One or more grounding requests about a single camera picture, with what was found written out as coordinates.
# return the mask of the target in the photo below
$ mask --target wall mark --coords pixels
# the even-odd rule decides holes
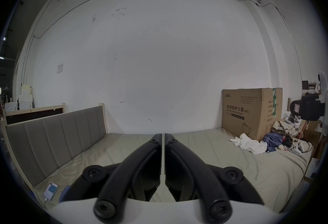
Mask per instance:
[[[61,73],[63,71],[64,64],[61,63],[59,66],[57,66],[57,74]]]

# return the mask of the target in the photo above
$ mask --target plaid clothing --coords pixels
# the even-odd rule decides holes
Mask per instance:
[[[293,128],[291,124],[285,123],[283,121],[275,121],[271,128],[272,132],[282,134],[284,136],[289,135],[291,137],[298,136],[298,132]]]

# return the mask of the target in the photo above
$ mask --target cardboard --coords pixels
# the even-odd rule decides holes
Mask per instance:
[[[316,153],[317,147],[320,142],[320,136],[321,136],[321,132],[311,131],[307,129],[303,131],[303,140],[310,142],[313,145],[313,152],[311,158]]]
[[[222,127],[236,136],[263,139],[281,118],[282,88],[223,90]]]

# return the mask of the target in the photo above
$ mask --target beige bed sheet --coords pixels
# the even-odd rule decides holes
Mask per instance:
[[[63,189],[71,185],[82,174],[85,167],[92,164],[107,166],[122,162],[152,137],[153,135],[107,134],[90,149],[76,156],[36,185],[33,190],[35,196],[45,209],[52,208],[58,204]],[[311,152],[298,155],[283,150],[253,155],[251,152],[236,147],[229,141],[235,136],[221,128],[174,134],[174,137],[189,147],[206,164],[241,169],[258,191],[265,205],[275,212],[279,212],[284,207],[300,183],[311,156]],[[304,148],[308,148],[306,142],[304,142]],[[163,163],[164,159],[162,159],[161,185],[153,195],[152,202],[174,202],[165,186]],[[51,181],[58,184],[59,188],[53,200],[44,203],[43,192]]]
[[[59,203],[59,197],[64,188],[67,185],[72,185],[86,167],[93,164],[108,166],[110,164],[120,163],[153,136],[154,135],[107,134],[91,148],[77,155],[67,164],[48,176],[44,181],[37,184],[33,189],[33,193],[43,207],[49,210]],[[45,202],[43,192],[50,182],[57,184],[58,190],[52,198],[52,201]]]
[[[289,150],[278,149],[253,155],[229,141],[235,136],[223,128],[174,134],[174,137],[206,164],[221,168],[237,167],[242,170],[260,194],[265,206],[275,212],[285,206],[301,182],[311,157],[311,152],[298,155]],[[302,143],[307,150],[309,144],[304,141]]]

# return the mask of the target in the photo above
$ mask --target gray headboard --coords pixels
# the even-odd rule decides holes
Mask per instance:
[[[101,106],[12,124],[6,131],[32,186],[106,135]]]

